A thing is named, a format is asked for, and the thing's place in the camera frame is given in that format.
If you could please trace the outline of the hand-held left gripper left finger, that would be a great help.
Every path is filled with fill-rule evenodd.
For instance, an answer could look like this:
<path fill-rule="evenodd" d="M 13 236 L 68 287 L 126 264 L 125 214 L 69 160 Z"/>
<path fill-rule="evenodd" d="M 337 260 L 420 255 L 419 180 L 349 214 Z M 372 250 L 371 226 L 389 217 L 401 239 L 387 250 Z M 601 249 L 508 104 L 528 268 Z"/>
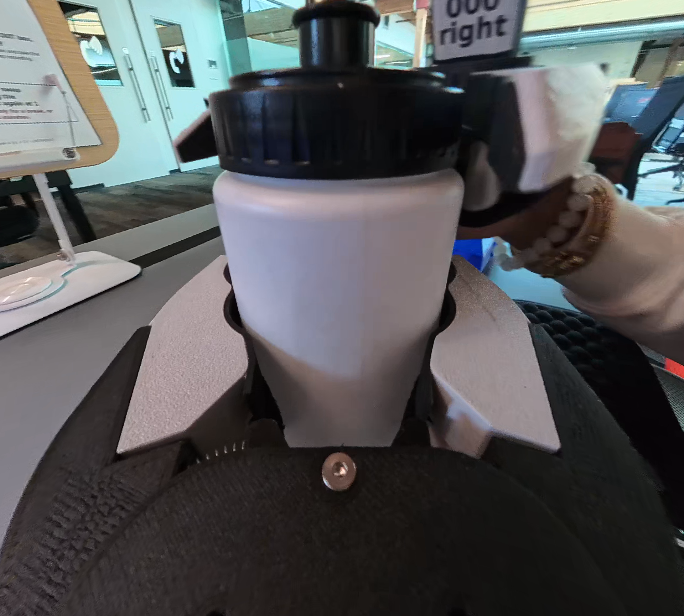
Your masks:
<path fill-rule="evenodd" d="M 131 455 L 175 441 L 201 458 L 230 449 L 250 413 L 252 365 L 244 336 L 227 322 L 233 292 L 221 255 L 182 286 L 150 322 L 116 452 Z"/>

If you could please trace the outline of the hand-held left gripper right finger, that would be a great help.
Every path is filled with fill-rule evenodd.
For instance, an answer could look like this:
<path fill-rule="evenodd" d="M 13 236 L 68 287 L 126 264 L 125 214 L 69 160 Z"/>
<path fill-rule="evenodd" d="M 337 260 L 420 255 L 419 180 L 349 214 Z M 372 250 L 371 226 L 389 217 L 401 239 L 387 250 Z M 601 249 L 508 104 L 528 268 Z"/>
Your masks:
<path fill-rule="evenodd" d="M 432 446 L 481 458 L 493 438 L 560 449 L 529 321 L 465 259 L 452 259 L 454 319 L 438 333 L 430 372 Z"/>

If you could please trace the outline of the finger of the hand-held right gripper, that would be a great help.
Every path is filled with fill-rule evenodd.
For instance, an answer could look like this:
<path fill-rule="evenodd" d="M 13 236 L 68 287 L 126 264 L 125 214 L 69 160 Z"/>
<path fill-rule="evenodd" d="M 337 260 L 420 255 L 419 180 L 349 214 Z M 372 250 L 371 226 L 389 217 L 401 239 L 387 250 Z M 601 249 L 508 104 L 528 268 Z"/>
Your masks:
<path fill-rule="evenodd" d="M 178 164 L 186 167 L 219 167 L 217 145 L 210 110 L 204 110 L 174 139 Z"/>
<path fill-rule="evenodd" d="M 577 175 L 597 140 L 609 90 L 598 65 L 471 74 L 466 195 L 543 193 Z"/>

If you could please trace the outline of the blue plastic bin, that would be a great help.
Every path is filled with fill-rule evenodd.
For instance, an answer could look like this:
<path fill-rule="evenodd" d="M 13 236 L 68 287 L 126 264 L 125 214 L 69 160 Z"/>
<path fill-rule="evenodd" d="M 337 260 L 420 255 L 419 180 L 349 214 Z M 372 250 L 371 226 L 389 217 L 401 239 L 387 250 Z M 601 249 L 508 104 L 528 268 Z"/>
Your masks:
<path fill-rule="evenodd" d="M 497 254 L 502 247 L 506 245 L 496 238 L 457 239 L 452 254 L 463 258 L 479 272 L 489 276 L 496 267 Z"/>

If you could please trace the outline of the black bottle lid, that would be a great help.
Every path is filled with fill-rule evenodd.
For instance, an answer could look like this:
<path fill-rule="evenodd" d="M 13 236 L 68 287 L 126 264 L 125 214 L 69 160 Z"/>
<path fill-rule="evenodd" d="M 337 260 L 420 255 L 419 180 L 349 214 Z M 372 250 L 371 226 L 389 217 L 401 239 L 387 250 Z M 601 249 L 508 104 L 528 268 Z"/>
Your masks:
<path fill-rule="evenodd" d="M 240 74 L 209 97 L 220 166 L 307 181 L 454 167 L 465 94 L 441 73 L 372 66 L 379 22 L 350 0 L 296 10 L 300 67 Z"/>

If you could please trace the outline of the white plastic bottle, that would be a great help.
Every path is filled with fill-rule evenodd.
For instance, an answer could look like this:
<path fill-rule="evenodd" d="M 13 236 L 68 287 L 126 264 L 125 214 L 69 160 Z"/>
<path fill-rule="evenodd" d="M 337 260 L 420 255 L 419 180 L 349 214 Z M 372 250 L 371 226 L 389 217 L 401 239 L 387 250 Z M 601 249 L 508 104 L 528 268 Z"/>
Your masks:
<path fill-rule="evenodd" d="M 242 324 L 293 447 L 387 447 L 437 326 L 464 184 L 223 172 L 213 200 Z"/>

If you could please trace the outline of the person's right forearm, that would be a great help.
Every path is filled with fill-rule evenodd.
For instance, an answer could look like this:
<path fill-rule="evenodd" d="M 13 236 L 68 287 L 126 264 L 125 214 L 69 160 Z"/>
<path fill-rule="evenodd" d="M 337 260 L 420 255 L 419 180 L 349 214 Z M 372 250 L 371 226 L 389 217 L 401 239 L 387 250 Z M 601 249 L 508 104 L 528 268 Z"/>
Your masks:
<path fill-rule="evenodd" d="M 617 199 L 589 264 L 557 278 L 579 310 L 683 364 L 683 210 Z"/>

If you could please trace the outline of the brown leather bag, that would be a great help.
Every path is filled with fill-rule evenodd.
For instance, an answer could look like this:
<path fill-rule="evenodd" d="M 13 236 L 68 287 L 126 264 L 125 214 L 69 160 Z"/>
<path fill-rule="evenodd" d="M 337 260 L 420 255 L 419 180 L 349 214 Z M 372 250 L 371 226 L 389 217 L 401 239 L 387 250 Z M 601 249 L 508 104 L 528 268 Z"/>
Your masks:
<path fill-rule="evenodd" d="M 589 163 L 596 174 L 612 184 L 623 184 L 633 153 L 639 147 L 642 134 L 626 122 L 606 122 L 601 127 Z"/>

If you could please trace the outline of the wooden support column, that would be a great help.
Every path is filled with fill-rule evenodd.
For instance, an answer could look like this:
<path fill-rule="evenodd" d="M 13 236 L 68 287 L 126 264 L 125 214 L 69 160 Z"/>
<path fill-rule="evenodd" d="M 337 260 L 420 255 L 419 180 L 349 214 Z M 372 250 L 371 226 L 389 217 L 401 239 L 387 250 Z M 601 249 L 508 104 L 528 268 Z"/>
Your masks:
<path fill-rule="evenodd" d="M 426 26 L 428 19 L 428 9 L 426 7 L 419 7 L 415 12 L 415 40 L 414 40 L 414 54 L 413 54 L 413 68 L 417 69 L 423 66 L 425 41 L 426 41 Z"/>

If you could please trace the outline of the white board stand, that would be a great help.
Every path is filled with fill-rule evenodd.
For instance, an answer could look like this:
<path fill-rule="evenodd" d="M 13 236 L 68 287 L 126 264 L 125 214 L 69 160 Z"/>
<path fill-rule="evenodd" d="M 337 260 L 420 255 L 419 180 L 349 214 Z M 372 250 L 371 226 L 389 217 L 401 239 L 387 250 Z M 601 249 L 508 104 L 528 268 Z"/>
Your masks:
<path fill-rule="evenodd" d="M 46 174 L 34 174 L 32 176 L 42 203 L 44 204 L 47 216 L 57 236 L 60 258 L 74 267 L 77 264 L 76 253 L 73 249 L 70 236 L 64 224 L 63 218 L 57 208 L 57 204 L 48 186 Z"/>

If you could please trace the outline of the instruction sheet on stand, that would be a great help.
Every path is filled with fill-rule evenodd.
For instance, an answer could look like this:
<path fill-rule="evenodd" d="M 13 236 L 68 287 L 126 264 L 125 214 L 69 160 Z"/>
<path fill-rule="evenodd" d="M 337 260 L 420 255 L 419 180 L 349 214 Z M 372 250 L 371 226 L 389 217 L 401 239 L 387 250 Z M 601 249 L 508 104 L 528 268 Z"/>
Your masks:
<path fill-rule="evenodd" d="M 119 133 L 57 0 L 1 0 L 1 178 L 98 166 Z"/>

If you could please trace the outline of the orange traffic cone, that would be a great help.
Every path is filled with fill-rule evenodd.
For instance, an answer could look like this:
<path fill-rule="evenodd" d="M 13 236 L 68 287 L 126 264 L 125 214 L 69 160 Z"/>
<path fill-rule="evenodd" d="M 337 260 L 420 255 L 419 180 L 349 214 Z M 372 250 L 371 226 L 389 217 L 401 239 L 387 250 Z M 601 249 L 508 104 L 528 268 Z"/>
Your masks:
<path fill-rule="evenodd" d="M 667 371 L 683 380 L 684 373 L 682 364 L 679 364 L 671 360 L 670 358 L 666 358 L 659 354 L 651 354 L 649 355 L 649 358 L 649 361 L 652 365 L 664 371 Z"/>

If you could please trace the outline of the black wall sign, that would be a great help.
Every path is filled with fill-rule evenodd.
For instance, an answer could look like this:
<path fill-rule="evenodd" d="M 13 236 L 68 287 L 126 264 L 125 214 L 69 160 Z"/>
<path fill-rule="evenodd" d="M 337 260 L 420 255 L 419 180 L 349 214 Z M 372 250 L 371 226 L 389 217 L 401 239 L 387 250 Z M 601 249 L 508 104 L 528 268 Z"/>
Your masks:
<path fill-rule="evenodd" d="M 195 83 L 190 57 L 180 24 L 153 19 L 170 84 L 174 88 L 193 89 Z"/>

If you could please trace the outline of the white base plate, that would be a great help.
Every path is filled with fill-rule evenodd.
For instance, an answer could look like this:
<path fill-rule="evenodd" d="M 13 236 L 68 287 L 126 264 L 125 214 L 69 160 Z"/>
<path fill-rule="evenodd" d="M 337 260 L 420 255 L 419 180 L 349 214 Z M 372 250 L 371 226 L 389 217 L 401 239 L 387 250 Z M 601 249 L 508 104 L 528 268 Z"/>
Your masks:
<path fill-rule="evenodd" d="M 1 278 L 1 338 L 118 287 L 141 268 L 102 252 L 52 260 Z"/>

